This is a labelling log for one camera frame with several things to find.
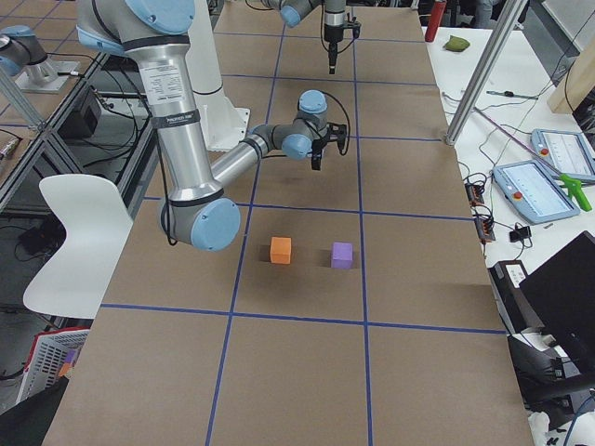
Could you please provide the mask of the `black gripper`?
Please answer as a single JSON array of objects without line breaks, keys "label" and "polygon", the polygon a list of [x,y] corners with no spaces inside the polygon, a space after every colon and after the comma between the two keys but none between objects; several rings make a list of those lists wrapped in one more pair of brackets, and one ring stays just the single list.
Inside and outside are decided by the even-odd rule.
[{"label": "black gripper", "polygon": [[347,154],[347,126],[328,123],[325,127],[325,133],[311,143],[312,170],[321,169],[324,148],[329,142],[336,142],[339,154],[345,156]]},{"label": "black gripper", "polygon": [[323,18],[323,39],[327,43],[329,56],[329,74],[336,73],[338,44],[343,40],[346,30],[352,31],[352,39],[360,35],[361,23],[346,11],[325,11]]}]

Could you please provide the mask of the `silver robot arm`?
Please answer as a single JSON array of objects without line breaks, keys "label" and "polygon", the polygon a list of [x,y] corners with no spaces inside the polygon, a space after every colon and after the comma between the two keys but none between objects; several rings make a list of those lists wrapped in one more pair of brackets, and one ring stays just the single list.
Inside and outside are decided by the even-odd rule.
[{"label": "silver robot arm", "polygon": [[321,9],[321,43],[328,57],[328,71],[336,73],[337,58],[360,36],[361,23],[347,12],[347,2],[340,0],[261,1],[264,7],[277,10],[290,28],[295,28],[310,13]]},{"label": "silver robot arm", "polygon": [[348,148],[348,128],[328,121],[324,93],[308,90],[291,124],[259,125],[211,162],[186,64],[195,15],[192,1],[80,1],[77,32],[84,46],[137,63],[173,180],[160,225],[170,240],[216,252],[233,241],[241,224],[225,186],[274,150],[309,159],[317,170],[328,143]]}]

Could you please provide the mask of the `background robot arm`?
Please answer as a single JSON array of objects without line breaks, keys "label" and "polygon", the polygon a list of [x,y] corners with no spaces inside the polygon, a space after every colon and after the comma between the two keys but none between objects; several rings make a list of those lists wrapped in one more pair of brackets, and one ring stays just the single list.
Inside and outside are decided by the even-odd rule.
[{"label": "background robot arm", "polygon": [[1,68],[16,77],[24,92],[57,94],[79,66],[78,61],[52,59],[26,25],[1,30]]}]

